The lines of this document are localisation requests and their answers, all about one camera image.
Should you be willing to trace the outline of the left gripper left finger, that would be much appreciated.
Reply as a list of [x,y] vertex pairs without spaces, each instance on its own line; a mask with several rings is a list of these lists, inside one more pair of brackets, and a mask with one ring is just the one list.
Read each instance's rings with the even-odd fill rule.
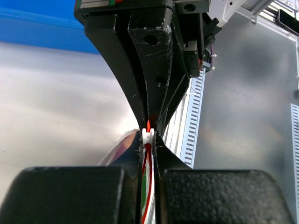
[[106,166],[30,167],[13,180],[0,208],[3,224],[139,224],[142,137]]

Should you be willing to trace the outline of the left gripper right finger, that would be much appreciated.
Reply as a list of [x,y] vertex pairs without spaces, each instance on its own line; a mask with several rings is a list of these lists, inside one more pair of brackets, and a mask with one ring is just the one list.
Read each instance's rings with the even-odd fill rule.
[[292,224],[278,183],[261,170],[195,170],[153,140],[158,224]]

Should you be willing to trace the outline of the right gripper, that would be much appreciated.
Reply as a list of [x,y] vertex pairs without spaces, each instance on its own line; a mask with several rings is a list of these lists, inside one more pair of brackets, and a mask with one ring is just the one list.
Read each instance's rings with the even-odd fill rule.
[[205,42],[221,30],[211,9],[209,0],[75,2],[74,17],[113,72],[140,128],[146,115],[157,130],[170,122],[189,85],[183,43]]

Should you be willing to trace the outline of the clear zip top bag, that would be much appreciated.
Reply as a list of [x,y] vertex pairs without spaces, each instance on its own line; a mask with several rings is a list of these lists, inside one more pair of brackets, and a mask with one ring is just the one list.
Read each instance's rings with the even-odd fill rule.
[[[98,163],[99,166],[107,166],[120,157],[132,144],[136,129],[126,132],[119,143]],[[149,215],[150,203],[153,195],[153,162],[152,162],[152,144],[154,137],[154,129],[151,127],[150,121],[147,121],[145,128],[141,130],[142,137],[142,183],[141,183],[141,223],[145,224]]]

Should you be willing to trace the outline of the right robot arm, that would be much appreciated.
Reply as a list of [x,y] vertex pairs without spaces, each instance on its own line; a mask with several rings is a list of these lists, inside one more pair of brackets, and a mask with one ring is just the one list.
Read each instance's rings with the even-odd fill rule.
[[120,84],[140,128],[163,132],[241,0],[78,0],[74,17]]

